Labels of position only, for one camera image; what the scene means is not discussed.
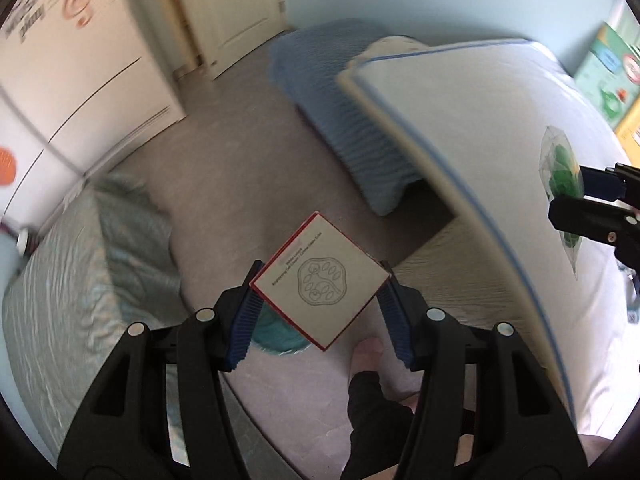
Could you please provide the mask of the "black gloved right hand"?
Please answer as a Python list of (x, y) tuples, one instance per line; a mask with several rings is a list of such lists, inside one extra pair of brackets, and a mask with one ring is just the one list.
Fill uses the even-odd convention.
[(352, 433), (342, 479), (368, 478), (399, 464), (413, 411), (386, 399), (377, 372), (359, 372), (350, 380), (347, 415)]

